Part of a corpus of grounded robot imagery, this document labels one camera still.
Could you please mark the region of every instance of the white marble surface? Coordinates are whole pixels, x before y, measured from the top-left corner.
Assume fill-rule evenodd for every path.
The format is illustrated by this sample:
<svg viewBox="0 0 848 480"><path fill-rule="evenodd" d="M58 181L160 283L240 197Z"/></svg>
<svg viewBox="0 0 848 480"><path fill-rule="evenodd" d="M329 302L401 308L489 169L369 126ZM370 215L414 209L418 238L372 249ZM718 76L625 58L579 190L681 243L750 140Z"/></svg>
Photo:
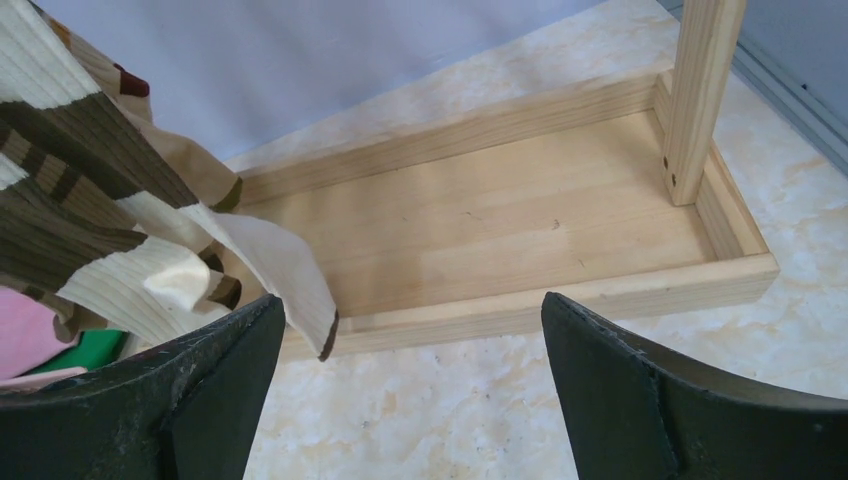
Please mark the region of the white marble surface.
<svg viewBox="0 0 848 480"><path fill-rule="evenodd" d="M266 146L257 158L671 61L678 23L611 0ZM848 398L848 180L739 79L715 133L781 274L752 305L625 328L725 370ZM541 333L280 365L247 478L576 478Z"/></svg>

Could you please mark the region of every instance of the wooden leg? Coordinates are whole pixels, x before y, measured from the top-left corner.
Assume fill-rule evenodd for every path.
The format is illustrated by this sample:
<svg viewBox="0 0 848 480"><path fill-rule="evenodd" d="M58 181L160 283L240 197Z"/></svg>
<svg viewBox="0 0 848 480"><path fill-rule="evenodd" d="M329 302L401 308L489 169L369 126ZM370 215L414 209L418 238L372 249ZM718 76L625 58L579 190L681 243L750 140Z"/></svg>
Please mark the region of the wooden leg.
<svg viewBox="0 0 848 480"><path fill-rule="evenodd" d="M675 205L695 202L746 0L689 0L677 42L663 177Z"/></svg>

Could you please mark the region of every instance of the wood grain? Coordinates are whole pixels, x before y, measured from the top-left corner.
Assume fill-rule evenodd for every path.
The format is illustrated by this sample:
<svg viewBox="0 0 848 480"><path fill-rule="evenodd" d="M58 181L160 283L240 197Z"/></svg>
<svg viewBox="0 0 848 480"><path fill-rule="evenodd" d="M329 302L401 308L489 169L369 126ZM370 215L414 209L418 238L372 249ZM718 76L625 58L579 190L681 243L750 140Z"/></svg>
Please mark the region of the wood grain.
<svg viewBox="0 0 848 480"><path fill-rule="evenodd" d="M695 202L745 0L691 0L683 4L675 82L663 159L663 178L675 205Z"/></svg>
<svg viewBox="0 0 848 480"><path fill-rule="evenodd" d="M435 307L344 318L333 355L538 332L547 291L560 292L618 320L736 305L759 299L777 276L771 254L693 265ZM312 358L297 332L286 332L280 361Z"/></svg>
<svg viewBox="0 0 848 480"><path fill-rule="evenodd" d="M663 130L668 128L671 85L672 72L663 72L657 77L654 111ZM710 141L695 207L719 259L768 252L754 217L713 141Z"/></svg>
<svg viewBox="0 0 848 480"><path fill-rule="evenodd" d="M642 112L242 213L302 236L347 317L713 261L695 208L668 201L660 138Z"/></svg>
<svg viewBox="0 0 848 480"><path fill-rule="evenodd" d="M651 108L667 64L575 83L242 172L249 205Z"/></svg>

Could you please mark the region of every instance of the gray wall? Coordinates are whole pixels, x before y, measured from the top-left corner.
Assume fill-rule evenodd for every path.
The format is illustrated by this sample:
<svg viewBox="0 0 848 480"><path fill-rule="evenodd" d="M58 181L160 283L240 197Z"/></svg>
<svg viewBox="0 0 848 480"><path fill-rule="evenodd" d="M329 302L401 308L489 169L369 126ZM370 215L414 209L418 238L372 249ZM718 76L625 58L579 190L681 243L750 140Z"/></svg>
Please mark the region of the gray wall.
<svg viewBox="0 0 848 480"><path fill-rule="evenodd" d="M601 0L36 0L221 159Z"/></svg>
<svg viewBox="0 0 848 480"><path fill-rule="evenodd" d="M848 124L848 0L748 0L741 35Z"/></svg>

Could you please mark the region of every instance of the striped fabric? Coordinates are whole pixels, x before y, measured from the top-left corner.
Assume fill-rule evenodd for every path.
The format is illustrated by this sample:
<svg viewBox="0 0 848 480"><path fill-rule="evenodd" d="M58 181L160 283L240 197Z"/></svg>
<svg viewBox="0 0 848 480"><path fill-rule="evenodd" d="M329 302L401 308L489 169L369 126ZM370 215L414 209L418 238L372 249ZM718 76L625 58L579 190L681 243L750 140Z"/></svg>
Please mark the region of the striped fabric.
<svg viewBox="0 0 848 480"><path fill-rule="evenodd" d="M26 0L0 2L0 46L0 282L57 312L65 333L108 324L156 344L237 301L238 282L207 265L217 241L327 358L338 317L309 247L223 213L238 178L153 127L145 82Z"/></svg>

